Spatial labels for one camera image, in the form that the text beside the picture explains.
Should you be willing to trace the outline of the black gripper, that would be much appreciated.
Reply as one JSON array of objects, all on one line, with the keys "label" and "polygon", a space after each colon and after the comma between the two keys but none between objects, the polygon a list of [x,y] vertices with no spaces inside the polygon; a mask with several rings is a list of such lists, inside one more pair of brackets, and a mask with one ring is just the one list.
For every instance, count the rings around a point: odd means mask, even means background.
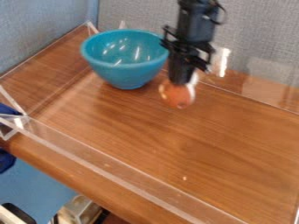
[{"label": "black gripper", "polygon": [[179,85],[191,81],[196,67],[207,69],[215,53],[211,41],[215,26],[220,23],[217,0],[177,0],[179,17],[176,26],[163,27],[161,46],[169,51],[169,81]]}]

